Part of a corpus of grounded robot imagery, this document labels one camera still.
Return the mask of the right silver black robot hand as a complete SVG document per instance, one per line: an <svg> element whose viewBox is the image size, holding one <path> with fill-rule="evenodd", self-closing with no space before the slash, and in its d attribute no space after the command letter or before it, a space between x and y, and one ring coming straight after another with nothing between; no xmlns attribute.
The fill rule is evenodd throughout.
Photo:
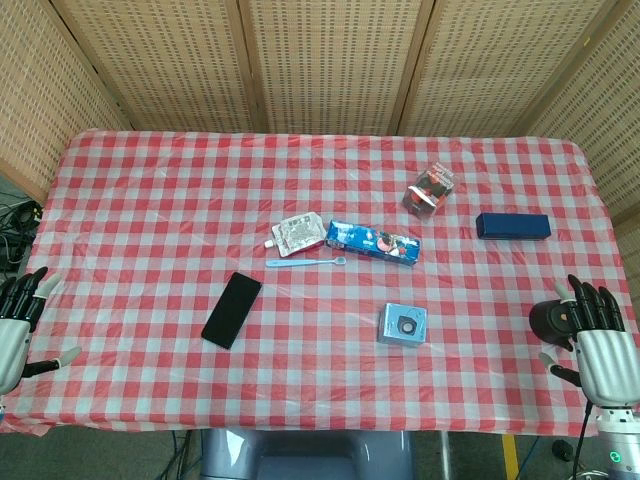
<svg viewBox="0 0 640 480"><path fill-rule="evenodd" d="M604 286L594 287L570 274L572 292L555 284L557 305L568 314L577 370L561 366L542 352L539 359L552 375L582 389L605 409L639 404L639 349L626 331L620 307Z"/></svg>

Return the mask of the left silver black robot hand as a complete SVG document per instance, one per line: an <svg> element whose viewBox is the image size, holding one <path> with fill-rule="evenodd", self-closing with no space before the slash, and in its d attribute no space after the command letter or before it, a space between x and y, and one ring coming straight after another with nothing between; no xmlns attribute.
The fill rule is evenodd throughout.
<svg viewBox="0 0 640 480"><path fill-rule="evenodd" d="M47 267L1 282L1 395L31 378L70 365L82 352L79 346L50 360L28 362L31 340L46 302L61 281L55 273L44 279Z"/></svg>

